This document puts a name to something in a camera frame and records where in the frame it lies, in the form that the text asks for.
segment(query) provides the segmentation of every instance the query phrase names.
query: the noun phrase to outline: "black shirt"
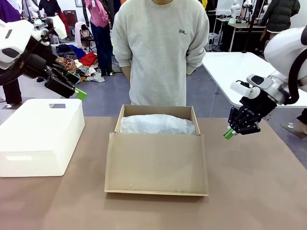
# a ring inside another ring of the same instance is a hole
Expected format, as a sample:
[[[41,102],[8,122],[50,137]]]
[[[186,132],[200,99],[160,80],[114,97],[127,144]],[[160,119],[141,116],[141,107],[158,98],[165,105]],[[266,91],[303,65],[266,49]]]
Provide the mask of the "black shirt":
[[[38,7],[39,10],[44,9],[47,17],[53,17],[55,16],[55,13],[61,13],[61,8],[59,7],[57,0],[41,0]]]

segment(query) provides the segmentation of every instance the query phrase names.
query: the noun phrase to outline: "person in pink shirt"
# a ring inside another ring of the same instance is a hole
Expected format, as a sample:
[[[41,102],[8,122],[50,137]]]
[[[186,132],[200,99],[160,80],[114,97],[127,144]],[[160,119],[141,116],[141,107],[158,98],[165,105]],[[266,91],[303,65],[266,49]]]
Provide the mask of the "person in pink shirt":
[[[100,0],[85,0],[85,5],[91,13],[91,29],[96,43],[98,67],[102,76],[112,73],[112,44],[110,38],[109,16]]]

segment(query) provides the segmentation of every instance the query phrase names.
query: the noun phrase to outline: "black puffer jacket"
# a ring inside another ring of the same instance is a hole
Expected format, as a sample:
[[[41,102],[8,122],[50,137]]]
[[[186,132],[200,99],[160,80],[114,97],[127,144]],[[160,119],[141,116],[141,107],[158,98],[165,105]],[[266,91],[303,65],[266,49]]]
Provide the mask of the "black puffer jacket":
[[[267,30],[281,32],[289,29],[290,17],[299,12],[300,4],[298,0],[272,0],[265,13],[261,25],[268,22]]]

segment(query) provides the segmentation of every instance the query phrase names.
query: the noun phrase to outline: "pink shirt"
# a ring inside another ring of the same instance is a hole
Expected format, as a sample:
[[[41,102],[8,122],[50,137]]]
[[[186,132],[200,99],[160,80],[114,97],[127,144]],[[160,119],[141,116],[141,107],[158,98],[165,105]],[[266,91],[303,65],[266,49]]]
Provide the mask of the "pink shirt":
[[[85,0],[85,6],[90,11],[91,22],[95,26],[105,27],[109,23],[109,16],[99,0]]]

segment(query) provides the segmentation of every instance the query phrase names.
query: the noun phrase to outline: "sweatshirt logo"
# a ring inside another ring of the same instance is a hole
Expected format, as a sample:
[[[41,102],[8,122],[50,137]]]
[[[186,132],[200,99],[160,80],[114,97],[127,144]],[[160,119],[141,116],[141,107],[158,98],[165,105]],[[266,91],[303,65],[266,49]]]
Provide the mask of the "sweatshirt logo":
[[[187,35],[186,32],[185,32],[184,30],[182,30],[182,29],[179,29],[178,32],[179,32],[179,34],[180,34],[181,36]]]

